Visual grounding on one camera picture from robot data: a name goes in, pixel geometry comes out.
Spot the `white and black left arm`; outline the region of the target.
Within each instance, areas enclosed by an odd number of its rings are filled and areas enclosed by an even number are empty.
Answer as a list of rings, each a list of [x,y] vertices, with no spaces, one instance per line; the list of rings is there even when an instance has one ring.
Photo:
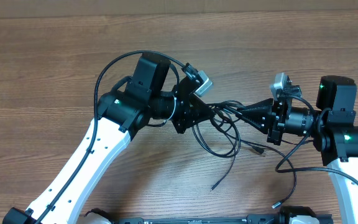
[[[171,121],[178,133],[212,117],[201,101],[211,79],[189,63],[140,50],[133,75],[98,95],[94,117],[76,151],[48,188],[25,210],[12,207],[3,223],[76,223],[92,191],[115,158],[151,119]]]

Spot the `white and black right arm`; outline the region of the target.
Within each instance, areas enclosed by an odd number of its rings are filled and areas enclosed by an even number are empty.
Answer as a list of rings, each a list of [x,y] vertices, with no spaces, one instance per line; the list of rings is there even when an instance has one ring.
[[[331,177],[343,223],[358,223],[358,126],[354,104],[357,86],[351,78],[320,79],[316,105],[303,99],[300,87],[279,73],[270,86],[273,97],[237,109],[237,117],[279,145],[283,134],[308,137],[321,154],[318,172]]]

